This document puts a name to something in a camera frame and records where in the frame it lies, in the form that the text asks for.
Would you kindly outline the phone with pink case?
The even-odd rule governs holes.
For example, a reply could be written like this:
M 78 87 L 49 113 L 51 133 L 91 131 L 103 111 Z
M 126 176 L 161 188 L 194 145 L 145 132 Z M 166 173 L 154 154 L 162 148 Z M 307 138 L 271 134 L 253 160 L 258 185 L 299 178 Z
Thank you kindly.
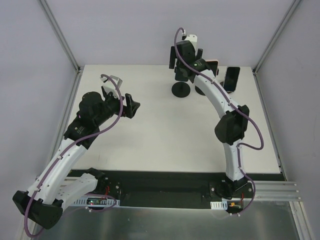
M 219 74 L 219 61 L 217 59 L 206 60 L 210 70 L 213 72 L 214 76 L 217 77 Z

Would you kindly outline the phone with clear case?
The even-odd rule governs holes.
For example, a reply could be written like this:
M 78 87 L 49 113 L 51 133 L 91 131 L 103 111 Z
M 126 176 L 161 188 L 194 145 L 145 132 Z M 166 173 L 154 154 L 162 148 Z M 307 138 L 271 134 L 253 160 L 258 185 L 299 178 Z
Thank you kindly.
M 240 69 L 239 66 L 228 66 L 226 68 L 223 82 L 223 88 L 226 92 L 234 92 L 236 90 Z

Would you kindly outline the circuit board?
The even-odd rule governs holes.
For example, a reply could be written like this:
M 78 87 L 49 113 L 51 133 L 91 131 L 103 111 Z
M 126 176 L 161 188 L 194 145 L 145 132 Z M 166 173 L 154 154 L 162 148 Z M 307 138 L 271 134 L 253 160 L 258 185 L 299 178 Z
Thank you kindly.
M 243 200 L 227 200 L 227 199 L 222 199 L 220 201 L 211 201 L 210 202 L 210 208 L 212 210 L 228 210 L 230 208 L 238 208 L 241 209 L 244 205 Z
M 86 200 L 86 204 L 88 206 L 97 206 L 97 207 L 116 207 L 120 205 L 119 200 L 114 200 L 110 198 L 96 198 L 96 197 L 89 197 Z

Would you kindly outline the right aluminium frame post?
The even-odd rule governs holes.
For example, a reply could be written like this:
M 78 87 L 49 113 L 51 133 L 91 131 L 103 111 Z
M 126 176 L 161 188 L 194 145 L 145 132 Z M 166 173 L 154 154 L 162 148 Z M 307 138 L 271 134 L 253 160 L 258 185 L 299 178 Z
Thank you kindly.
M 289 5 L 289 8 L 286 10 L 283 18 L 281 19 L 280 23 L 278 24 L 275 32 L 273 33 L 271 39 L 269 40 L 268 44 L 266 45 L 264 51 L 262 52 L 261 56 L 259 57 L 256 65 L 252 69 L 253 75 L 256 76 L 257 73 L 262 68 L 264 62 L 272 52 L 273 48 L 276 46 L 279 38 L 281 37 L 282 33 L 284 32 L 285 28 L 293 18 L 294 14 L 296 13 L 297 9 L 301 5 L 302 0 L 293 0 L 292 3 Z

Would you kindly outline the aluminium frame post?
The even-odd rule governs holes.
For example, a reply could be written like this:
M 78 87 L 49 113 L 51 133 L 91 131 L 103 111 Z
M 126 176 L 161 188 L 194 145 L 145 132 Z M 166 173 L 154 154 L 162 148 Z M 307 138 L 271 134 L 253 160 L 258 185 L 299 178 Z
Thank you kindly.
M 268 44 L 266 45 L 264 51 L 262 52 L 261 56 L 259 57 L 256 65 L 252 69 L 253 75 L 256 76 L 257 73 L 262 68 L 264 62 L 272 52 L 273 48 L 276 46 L 279 38 L 281 37 L 282 33 L 284 32 L 285 28 L 293 18 L 294 14 L 296 13 L 297 9 L 301 5 L 302 0 L 293 0 L 292 3 L 289 5 L 289 8 L 286 10 L 283 18 L 281 19 L 280 23 L 278 24 L 275 32 L 273 33 L 271 39 L 269 40 Z
M 66 38 L 65 38 L 65 36 L 59 26 L 59 23 L 56 20 L 53 11 L 51 10 L 51 7 L 49 6 L 49 4 L 46 0 L 38 0 L 37 2 L 40 5 L 42 11 L 44 12 L 44 15 L 47 18 L 49 25 L 51 26 L 60 46 L 62 47 L 62 50 L 66 54 L 72 67 L 74 68 L 74 70 L 77 73 L 79 73 L 81 70 L 81 66 L 79 65 L 78 61 L 76 60 L 67 40 L 66 40 Z

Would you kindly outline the brown base phone stand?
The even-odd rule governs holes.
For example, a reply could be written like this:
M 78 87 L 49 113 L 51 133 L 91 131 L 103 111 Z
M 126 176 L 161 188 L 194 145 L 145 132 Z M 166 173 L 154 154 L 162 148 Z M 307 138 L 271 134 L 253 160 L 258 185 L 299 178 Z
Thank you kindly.
M 222 86 L 222 88 L 224 88 L 224 81 L 221 81 L 219 84 Z M 232 94 L 233 93 L 233 91 L 227 91 L 227 90 L 226 90 L 226 92 L 228 94 Z

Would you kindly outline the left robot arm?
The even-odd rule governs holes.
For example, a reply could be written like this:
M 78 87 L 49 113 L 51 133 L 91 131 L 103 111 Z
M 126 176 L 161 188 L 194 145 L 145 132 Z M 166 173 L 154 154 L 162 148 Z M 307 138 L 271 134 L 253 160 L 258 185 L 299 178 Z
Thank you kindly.
M 68 126 L 61 144 L 42 174 L 27 191 L 18 190 L 12 200 L 24 216 L 46 230 L 51 229 L 63 212 L 83 195 L 106 192 L 105 174 L 90 168 L 79 179 L 62 187 L 75 163 L 102 133 L 100 126 L 109 118 L 133 118 L 140 107 L 130 94 L 118 98 L 112 92 L 95 91 L 83 95 L 75 119 Z

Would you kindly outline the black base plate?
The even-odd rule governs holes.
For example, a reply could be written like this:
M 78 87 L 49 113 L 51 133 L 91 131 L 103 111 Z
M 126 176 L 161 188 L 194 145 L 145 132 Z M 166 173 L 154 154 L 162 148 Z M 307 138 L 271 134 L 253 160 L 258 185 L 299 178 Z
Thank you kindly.
M 209 209 L 212 202 L 250 200 L 252 184 L 233 184 L 224 173 L 72 170 L 71 177 L 94 173 L 102 178 L 101 193 L 108 193 L 122 207 Z

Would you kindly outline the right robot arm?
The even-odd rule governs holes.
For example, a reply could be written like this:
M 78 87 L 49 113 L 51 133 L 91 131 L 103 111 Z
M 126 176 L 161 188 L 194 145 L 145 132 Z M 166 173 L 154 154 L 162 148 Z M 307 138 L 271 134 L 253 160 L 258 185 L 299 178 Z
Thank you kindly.
M 223 144 L 226 159 L 225 180 L 215 187 L 217 196 L 225 199 L 237 197 L 248 180 L 242 170 L 243 151 L 240 146 L 248 127 L 249 108 L 240 106 L 229 97 L 216 79 L 212 64 L 196 56 L 193 44 L 182 40 L 170 50 L 169 68 L 191 81 L 208 98 L 220 120 L 214 128 Z

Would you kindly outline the left aluminium frame post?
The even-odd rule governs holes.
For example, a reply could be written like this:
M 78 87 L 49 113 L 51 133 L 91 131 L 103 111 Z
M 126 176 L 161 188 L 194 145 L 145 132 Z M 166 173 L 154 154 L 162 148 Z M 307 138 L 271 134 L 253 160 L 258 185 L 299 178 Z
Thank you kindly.
M 44 12 L 44 15 L 47 18 L 49 25 L 51 26 L 60 46 L 62 47 L 62 50 L 66 54 L 72 67 L 74 68 L 74 70 L 77 73 L 79 73 L 81 70 L 81 66 L 79 65 L 78 61 L 76 60 L 67 40 L 66 40 L 66 38 L 65 38 L 65 36 L 59 26 L 59 23 L 56 20 L 53 11 L 51 10 L 51 7 L 49 6 L 49 4 L 46 0 L 38 0 L 37 2 L 40 5 L 42 11 Z

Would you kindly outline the right circuit board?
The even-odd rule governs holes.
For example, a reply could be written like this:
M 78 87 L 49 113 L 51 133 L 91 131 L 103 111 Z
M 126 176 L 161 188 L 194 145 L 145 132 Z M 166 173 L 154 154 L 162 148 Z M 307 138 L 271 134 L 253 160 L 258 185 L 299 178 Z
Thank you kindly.
M 222 199 L 220 201 L 211 201 L 210 202 L 210 208 L 212 210 L 228 210 L 230 208 L 238 208 L 241 209 L 244 205 L 243 200 L 227 200 L 227 199 Z

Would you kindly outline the left circuit board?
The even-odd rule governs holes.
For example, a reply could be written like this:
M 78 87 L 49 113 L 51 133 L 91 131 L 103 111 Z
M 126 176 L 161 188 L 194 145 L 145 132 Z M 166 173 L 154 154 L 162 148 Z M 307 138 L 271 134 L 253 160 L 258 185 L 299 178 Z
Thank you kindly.
M 89 197 L 86 200 L 86 204 L 88 206 L 97 206 L 97 207 L 116 207 L 120 205 L 119 200 L 114 200 L 110 198 L 96 198 L 96 197 Z

